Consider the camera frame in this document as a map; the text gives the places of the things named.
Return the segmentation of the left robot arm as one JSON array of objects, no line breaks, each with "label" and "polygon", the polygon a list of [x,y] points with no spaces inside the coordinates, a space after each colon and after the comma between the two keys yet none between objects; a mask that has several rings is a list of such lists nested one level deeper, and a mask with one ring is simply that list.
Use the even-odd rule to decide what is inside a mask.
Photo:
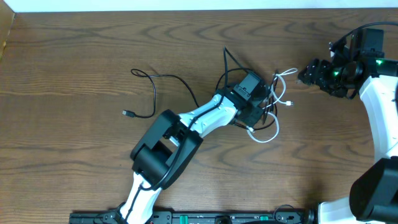
[{"label": "left robot arm", "polygon": [[175,114],[165,110],[133,148],[133,185],[120,208],[121,223],[145,223],[162,190],[182,174],[206,135],[240,121],[251,129],[263,116],[272,85],[252,70],[243,81],[217,88],[212,99],[197,109]]}]

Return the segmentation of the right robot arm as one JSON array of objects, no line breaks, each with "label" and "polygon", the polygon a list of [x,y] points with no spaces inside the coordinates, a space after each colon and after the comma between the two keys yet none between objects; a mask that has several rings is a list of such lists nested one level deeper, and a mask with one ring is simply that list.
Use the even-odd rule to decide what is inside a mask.
[{"label": "right robot arm", "polygon": [[318,223],[397,223],[397,61],[385,58],[378,27],[365,24],[331,42],[330,61],[316,58],[298,74],[331,96],[359,96],[374,143],[373,166],[347,197],[318,205]]}]

